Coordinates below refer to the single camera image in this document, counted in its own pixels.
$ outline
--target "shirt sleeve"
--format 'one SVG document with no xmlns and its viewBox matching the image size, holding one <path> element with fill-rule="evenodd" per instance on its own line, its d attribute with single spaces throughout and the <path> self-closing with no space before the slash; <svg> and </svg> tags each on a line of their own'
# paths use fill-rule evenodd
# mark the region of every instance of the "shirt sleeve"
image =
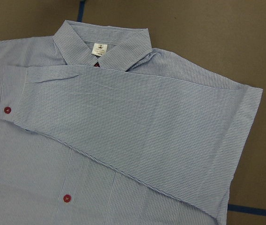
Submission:
<svg viewBox="0 0 266 225">
<path fill-rule="evenodd" d="M 223 82 L 82 65 L 6 67 L 0 119 L 217 218 L 262 94 Z"/>
</svg>

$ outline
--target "striped collar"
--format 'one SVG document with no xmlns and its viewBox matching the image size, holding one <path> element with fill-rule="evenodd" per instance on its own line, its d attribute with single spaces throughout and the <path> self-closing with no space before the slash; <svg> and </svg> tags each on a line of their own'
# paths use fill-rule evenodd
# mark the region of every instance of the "striped collar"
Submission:
<svg viewBox="0 0 266 225">
<path fill-rule="evenodd" d="M 68 65 L 94 66 L 126 71 L 152 52 L 148 29 L 99 26 L 65 20 L 53 40 Z M 87 42 L 113 45 L 99 58 Z"/>
</svg>

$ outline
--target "blue line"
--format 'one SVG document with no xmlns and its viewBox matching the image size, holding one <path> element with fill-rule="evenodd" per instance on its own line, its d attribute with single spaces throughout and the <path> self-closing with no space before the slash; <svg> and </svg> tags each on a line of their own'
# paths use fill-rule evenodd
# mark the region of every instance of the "blue line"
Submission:
<svg viewBox="0 0 266 225">
<path fill-rule="evenodd" d="M 257 208 L 251 208 L 246 206 L 240 206 L 240 205 L 228 205 L 228 210 L 235 211 L 235 212 L 244 212 L 244 213 L 250 213 L 260 216 L 266 216 L 266 210 L 257 209 Z"/>
<path fill-rule="evenodd" d="M 77 17 L 78 22 L 82 22 L 83 12 L 84 12 L 84 4 L 85 4 L 85 1 L 80 1 L 79 12 L 78 12 L 78 17 Z"/>
</svg>

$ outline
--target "white tag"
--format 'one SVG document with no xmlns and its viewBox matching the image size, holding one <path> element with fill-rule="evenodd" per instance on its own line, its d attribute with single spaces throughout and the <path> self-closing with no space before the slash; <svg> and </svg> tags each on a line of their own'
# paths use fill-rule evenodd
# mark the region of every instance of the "white tag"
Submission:
<svg viewBox="0 0 266 225">
<path fill-rule="evenodd" d="M 92 49 L 92 54 L 102 56 L 106 53 L 106 51 L 107 45 L 95 43 L 94 48 Z"/>
</svg>

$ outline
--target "blue and white striped shirt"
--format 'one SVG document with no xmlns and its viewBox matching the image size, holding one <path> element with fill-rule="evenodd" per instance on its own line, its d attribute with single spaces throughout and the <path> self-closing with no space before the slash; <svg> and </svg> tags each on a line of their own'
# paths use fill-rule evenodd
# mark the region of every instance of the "blue and white striped shirt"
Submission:
<svg viewBox="0 0 266 225">
<path fill-rule="evenodd" d="M 0 224 L 223 225 L 261 94 L 147 29 L 1 41 Z"/>
</svg>

